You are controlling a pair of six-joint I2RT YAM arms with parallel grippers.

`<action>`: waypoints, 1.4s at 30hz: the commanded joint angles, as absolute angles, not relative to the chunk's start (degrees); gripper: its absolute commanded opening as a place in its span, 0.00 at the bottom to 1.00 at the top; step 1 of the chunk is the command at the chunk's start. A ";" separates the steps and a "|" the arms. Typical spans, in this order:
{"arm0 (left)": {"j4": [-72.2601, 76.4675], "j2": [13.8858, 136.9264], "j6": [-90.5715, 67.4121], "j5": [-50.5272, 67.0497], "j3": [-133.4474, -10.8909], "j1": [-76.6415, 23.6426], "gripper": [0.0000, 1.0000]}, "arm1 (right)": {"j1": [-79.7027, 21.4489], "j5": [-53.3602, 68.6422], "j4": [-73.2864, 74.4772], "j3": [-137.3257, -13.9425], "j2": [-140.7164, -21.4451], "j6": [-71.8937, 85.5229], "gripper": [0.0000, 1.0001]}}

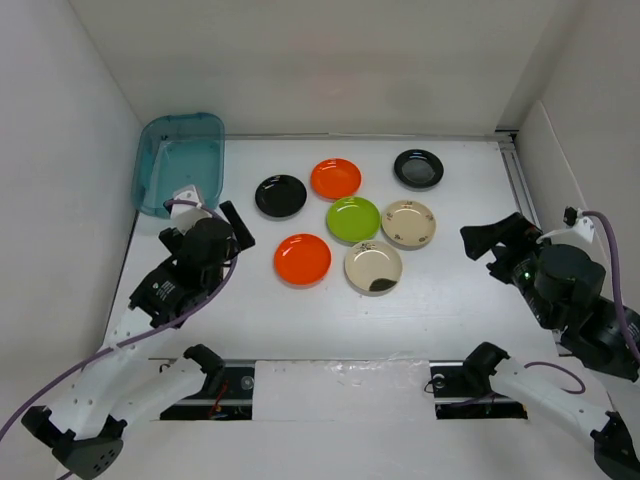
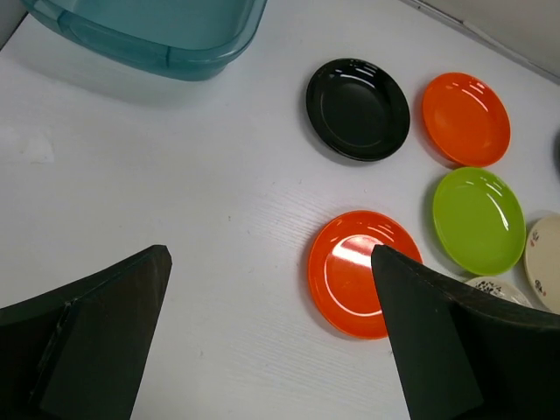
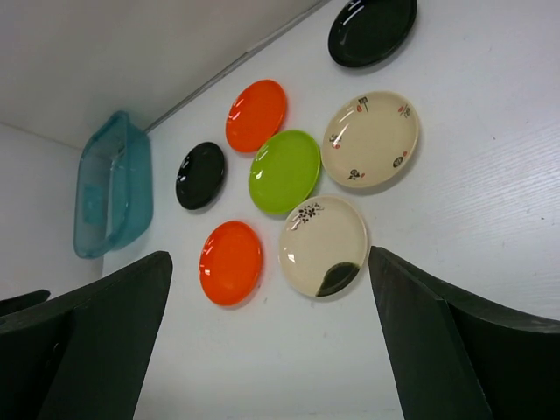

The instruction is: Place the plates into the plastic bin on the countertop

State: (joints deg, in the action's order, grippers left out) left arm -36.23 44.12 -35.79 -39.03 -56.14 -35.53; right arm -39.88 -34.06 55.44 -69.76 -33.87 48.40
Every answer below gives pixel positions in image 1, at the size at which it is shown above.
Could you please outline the orange plate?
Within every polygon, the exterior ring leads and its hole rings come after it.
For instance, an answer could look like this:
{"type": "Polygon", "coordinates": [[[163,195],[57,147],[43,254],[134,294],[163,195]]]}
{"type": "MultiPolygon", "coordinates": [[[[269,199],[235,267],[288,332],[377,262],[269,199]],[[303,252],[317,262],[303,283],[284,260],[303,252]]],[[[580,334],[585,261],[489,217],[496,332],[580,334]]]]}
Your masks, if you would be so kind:
{"type": "Polygon", "coordinates": [[[326,276],[332,264],[332,254],[320,237],[299,233],[278,245],[273,263],[276,273],[286,283],[309,286],[326,276]]]}
{"type": "Polygon", "coordinates": [[[354,195],[361,186],[359,168],[343,158],[329,158],[319,162],[311,172],[313,190],[325,199],[338,200],[354,195]]]}

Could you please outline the green plate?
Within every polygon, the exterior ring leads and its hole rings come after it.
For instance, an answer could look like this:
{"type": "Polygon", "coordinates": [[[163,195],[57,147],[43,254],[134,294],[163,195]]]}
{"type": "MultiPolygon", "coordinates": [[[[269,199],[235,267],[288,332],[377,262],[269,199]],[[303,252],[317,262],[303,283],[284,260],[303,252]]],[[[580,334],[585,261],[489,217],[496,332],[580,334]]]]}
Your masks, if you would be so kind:
{"type": "Polygon", "coordinates": [[[372,239],[381,225],[381,216],[370,200],[352,196],[335,201],[328,209],[326,223],[339,240],[358,243],[372,239]]]}

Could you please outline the cream plate dark spot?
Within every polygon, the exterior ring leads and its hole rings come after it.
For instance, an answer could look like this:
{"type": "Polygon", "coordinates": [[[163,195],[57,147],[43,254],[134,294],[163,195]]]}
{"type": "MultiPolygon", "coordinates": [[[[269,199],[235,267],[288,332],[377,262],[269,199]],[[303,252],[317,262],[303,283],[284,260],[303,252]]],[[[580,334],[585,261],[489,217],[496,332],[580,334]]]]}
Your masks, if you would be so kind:
{"type": "Polygon", "coordinates": [[[399,253],[389,244],[367,240],[352,246],[344,259],[349,283],[368,294],[381,295],[400,281],[403,263],[399,253]]]}

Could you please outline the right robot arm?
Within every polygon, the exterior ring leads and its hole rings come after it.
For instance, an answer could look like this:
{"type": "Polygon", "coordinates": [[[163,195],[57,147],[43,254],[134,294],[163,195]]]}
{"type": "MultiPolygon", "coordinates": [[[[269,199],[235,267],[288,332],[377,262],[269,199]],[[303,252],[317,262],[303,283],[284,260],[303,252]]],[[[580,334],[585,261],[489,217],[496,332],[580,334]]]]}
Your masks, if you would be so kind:
{"type": "Polygon", "coordinates": [[[494,279],[517,289],[539,326],[605,389],[608,409],[554,385],[504,349],[483,342],[462,363],[462,381],[476,394],[514,400],[584,445],[610,479],[639,476],[639,314],[625,306],[613,227],[601,212],[568,207],[565,232],[591,242],[602,226],[610,255],[603,267],[581,248],[554,242],[522,214],[460,230],[466,256],[494,259],[494,279]]]}

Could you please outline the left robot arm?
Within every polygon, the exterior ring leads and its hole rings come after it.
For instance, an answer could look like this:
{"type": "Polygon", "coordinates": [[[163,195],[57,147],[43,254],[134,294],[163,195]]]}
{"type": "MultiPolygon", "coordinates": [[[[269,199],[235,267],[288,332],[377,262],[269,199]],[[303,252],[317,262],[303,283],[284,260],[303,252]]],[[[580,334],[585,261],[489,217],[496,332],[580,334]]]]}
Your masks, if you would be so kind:
{"type": "Polygon", "coordinates": [[[174,222],[159,234],[168,258],[136,287],[100,349],[50,381],[11,418],[79,479],[103,475],[137,421],[154,418],[189,395],[208,397],[222,387],[225,363],[202,344],[187,348],[140,387],[128,387],[147,359],[222,292],[238,255],[255,244],[230,201],[218,210],[180,199],[166,201],[165,207],[174,222]]]}

